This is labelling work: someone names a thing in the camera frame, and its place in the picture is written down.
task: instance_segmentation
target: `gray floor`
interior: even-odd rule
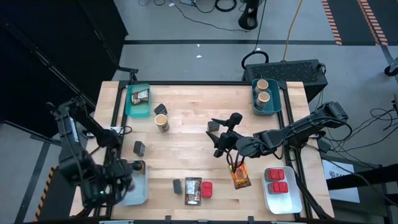
[[[170,39],[256,39],[257,29],[248,33],[218,30],[202,24],[195,24],[182,17],[175,7],[155,6],[153,1],[139,6],[136,0],[115,0],[121,17],[130,33],[127,40],[170,40]],[[203,10],[211,8],[213,1],[198,0]],[[225,6],[228,1],[220,2]],[[268,0],[262,25],[261,39],[284,40],[298,1]],[[238,29],[238,9],[230,13],[212,12],[201,14],[195,8],[177,3],[188,17],[210,22],[229,29]],[[304,0],[301,11],[292,29],[291,40],[333,40],[321,1]],[[270,55],[270,62],[282,60],[284,45],[259,45]],[[125,45],[120,65],[139,68],[139,80],[240,80],[243,69],[241,59],[253,50],[253,45]],[[389,47],[392,56],[398,57],[398,47]],[[387,77],[382,71],[387,66],[383,52],[378,46],[345,47],[337,45],[290,45],[286,60],[319,59],[327,68],[329,85],[325,88],[323,101],[338,101],[349,116],[349,124],[357,127],[370,118],[372,108],[392,108],[392,94],[397,92],[395,78]],[[247,63],[262,63],[261,56],[250,58]],[[126,80],[127,73],[116,72],[113,80]],[[310,103],[313,110],[317,98]],[[346,149],[362,146],[382,139],[387,131],[382,129],[387,121],[376,121],[361,131],[345,145]],[[338,138],[345,129],[333,130]],[[389,165],[397,162],[397,133],[374,146],[353,150],[352,155],[365,162]],[[15,220],[27,184],[32,175],[42,143],[29,139],[29,135],[8,125],[0,125],[0,150],[2,164],[0,174],[4,180],[0,186],[3,206],[0,222]],[[51,166],[57,164],[60,148],[52,146],[46,158],[43,171],[25,221],[32,221],[42,194],[44,182]],[[397,193],[396,184],[389,184],[389,192]],[[365,223],[382,223],[379,217],[335,209],[340,220]]]

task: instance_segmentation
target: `wooden table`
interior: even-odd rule
[[[296,121],[310,112],[303,84],[287,84]],[[117,87],[118,82],[103,82],[99,93],[94,118],[104,127],[111,124]],[[122,157],[132,161],[137,159],[132,152],[134,142],[142,141],[146,145],[144,160],[149,166],[149,199],[138,206],[115,206],[112,219],[164,220],[166,215],[171,215],[173,220],[247,220],[248,216],[254,216],[257,221],[294,220],[292,214],[274,215],[266,209],[261,185],[264,169],[284,166],[284,160],[279,161],[274,156],[245,159],[252,186],[235,190],[225,156],[218,159],[213,157],[213,143],[205,134],[210,118],[228,119],[234,112],[243,115],[241,124],[234,130],[244,136],[267,129],[279,129],[276,114],[253,114],[250,86],[152,85],[151,92],[152,110],[160,103],[166,106],[170,130],[160,133],[154,123],[153,111],[150,118],[128,117],[127,125],[132,127],[132,133],[124,137],[122,149]],[[283,94],[280,93],[285,124],[288,124]],[[122,95],[118,126],[123,115],[125,96],[126,91]],[[218,134],[222,131],[226,131],[226,128],[220,127]],[[313,140],[308,143],[316,146]],[[96,147],[96,141],[90,140],[87,150],[91,152]],[[102,164],[104,154],[105,150],[100,149],[93,154],[93,159]],[[309,191],[323,209],[334,217],[318,151],[305,147],[301,156]],[[186,177],[202,177],[203,181],[212,182],[213,197],[203,198],[200,206],[185,205],[184,196],[174,194],[172,180],[180,179],[184,183]],[[70,215],[75,215],[81,209],[78,188]]]

